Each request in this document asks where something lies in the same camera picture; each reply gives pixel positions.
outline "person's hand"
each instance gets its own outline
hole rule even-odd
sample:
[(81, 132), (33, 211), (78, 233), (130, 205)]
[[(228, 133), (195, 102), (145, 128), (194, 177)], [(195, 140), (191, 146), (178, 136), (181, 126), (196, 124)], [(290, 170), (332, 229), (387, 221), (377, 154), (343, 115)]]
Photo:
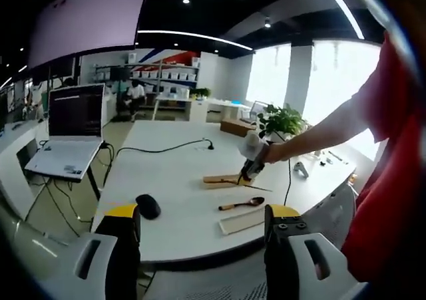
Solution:
[(287, 160), (288, 158), (285, 155), (283, 144), (271, 144), (269, 146), (268, 153), (264, 158), (264, 162), (273, 164), (279, 162), (280, 160)]

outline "wooden spoon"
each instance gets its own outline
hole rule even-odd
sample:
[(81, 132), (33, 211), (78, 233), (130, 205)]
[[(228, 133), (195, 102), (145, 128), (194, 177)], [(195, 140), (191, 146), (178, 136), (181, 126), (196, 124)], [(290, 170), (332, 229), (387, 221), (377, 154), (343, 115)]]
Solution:
[(234, 209), (235, 207), (238, 207), (238, 206), (257, 207), (257, 206), (262, 205), (264, 202), (265, 202), (265, 198), (263, 198), (263, 197), (254, 197), (254, 198), (250, 199), (248, 202), (243, 202), (241, 204), (232, 204), (232, 205), (219, 206), (219, 210), (220, 211), (230, 210), (230, 209)]

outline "red shirt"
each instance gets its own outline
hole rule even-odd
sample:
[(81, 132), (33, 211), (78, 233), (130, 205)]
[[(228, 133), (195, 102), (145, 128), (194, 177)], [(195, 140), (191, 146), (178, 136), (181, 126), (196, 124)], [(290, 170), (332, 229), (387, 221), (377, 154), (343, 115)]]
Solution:
[(375, 141), (389, 139), (357, 199), (357, 212), (342, 247), (355, 278), (372, 281), (408, 225), (421, 177), (414, 90), (387, 34), (377, 68), (352, 99), (361, 107)]

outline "person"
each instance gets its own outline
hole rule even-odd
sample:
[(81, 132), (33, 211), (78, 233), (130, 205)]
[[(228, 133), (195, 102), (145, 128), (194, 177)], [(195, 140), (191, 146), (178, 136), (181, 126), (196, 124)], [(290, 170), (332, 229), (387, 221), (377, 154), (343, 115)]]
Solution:
[(70, 86), (76, 86), (76, 82), (72, 77), (68, 77), (67, 79), (64, 80), (64, 82), (62, 83), (61, 87), (70, 87)]
[(33, 85), (29, 88), (28, 107), (35, 109), (35, 119), (40, 120), (45, 117), (45, 109), (43, 108), (43, 99), (41, 96), (41, 85)]
[(138, 108), (145, 102), (145, 90), (137, 80), (132, 80), (130, 88), (127, 90), (127, 96), (130, 98), (124, 103), (129, 107), (131, 121), (134, 122)]
[[(367, 128), (376, 142), (388, 139), (357, 198), (357, 211), (341, 249), (349, 271), (358, 281), (375, 281), (389, 271), (389, 262), (398, 254), (413, 221), (410, 216), (416, 210), (421, 179), (421, 121), (416, 90), (385, 33), (377, 67), (359, 92), (308, 131), (286, 143), (271, 145), (264, 158), (268, 163), (288, 160), (344, 143)], [(404, 275), (407, 271), (395, 269)]]

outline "green plant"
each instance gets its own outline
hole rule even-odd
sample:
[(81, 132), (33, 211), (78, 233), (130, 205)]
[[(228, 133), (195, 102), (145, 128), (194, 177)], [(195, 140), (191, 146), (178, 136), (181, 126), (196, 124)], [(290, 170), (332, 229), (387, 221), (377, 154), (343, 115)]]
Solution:
[(212, 91), (209, 88), (195, 88), (190, 90), (190, 95), (209, 97)]
[(273, 132), (299, 134), (305, 125), (305, 121), (297, 110), (292, 109), (289, 104), (285, 108), (268, 105), (266, 113), (258, 114), (260, 121), (259, 137), (263, 138)]

